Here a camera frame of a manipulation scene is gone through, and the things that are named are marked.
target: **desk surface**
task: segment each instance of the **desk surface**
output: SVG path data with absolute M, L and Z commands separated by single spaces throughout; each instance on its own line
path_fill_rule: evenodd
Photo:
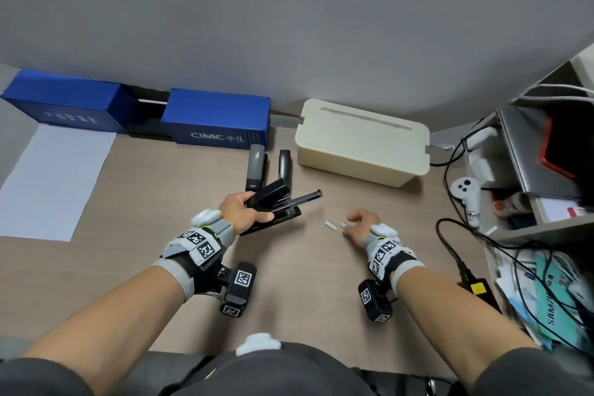
M 291 129 L 276 129 L 275 146 L 294 148 Z M 269 152 L 274 180 L 279 147 Z M 184 146 L 118 135 L 72 241 L 0 237 L 0 333 L 35 339 L 75 310 L 150 266 L 164 245 L 204 208 L 215 208 L 245 185 L 247 151 Z M 451 376 L 401 304 L 373 324 L 357 286 L 368 278 L 364 258 L 324 225 L 364 207 L 398 230 L 425 265 L 458 280 L 454 260 L 435 234 L 435 221 L 454 217 L 441 184 L 442 168 L 404 187 L 301 167 L 293 154 L 293 195 L 318 188 L 320 200 L 296 220 L 242 237 L 224 263 L 247 260 L 256 285 L 240 319 L 219 314 L 218 301 L 195 296 L 175 315 L 153 350 L 215 354 L 255 332 L 316 346 L 348 366 Z M 451 177 L 461 176 L 452 169 Z M 479 243 L 460 228 L 444 235 L 473 272 L 488 275 Z

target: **blue box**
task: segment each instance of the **blue box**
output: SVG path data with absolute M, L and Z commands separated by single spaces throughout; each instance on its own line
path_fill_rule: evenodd
M 269 112 L 268 97 L 174 88 L 161 122 L 179 144 L 249 149 L 266 145 Z
M 138 104 L 122 84 L 29 69 L 14 77 L 2 98 L 44 124 L 119 133 Z

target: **white controller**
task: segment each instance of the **white controller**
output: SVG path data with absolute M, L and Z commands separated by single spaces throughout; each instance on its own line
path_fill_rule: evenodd
M 480 186 L 472 177 L 460 177 L 450 186 L 451 195 L 464 204 L 466 222 L 472 228 L 479 227 L 480 221 Z

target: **stapler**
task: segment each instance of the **stapler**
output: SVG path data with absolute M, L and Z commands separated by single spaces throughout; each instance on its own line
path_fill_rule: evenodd
M 278 159 L 278 180 L 257 191 L 245 202 L 247 208 L 274 213 L 274 219 L 270 222 L 255 222 L 240 236 L 296 218 L 301 215 L 299 205 L 323 196 L 322 191 L 317 190 L 305 196 L 291 199 L 291 171 L 291 151 L 284 149 L 280 151 Z

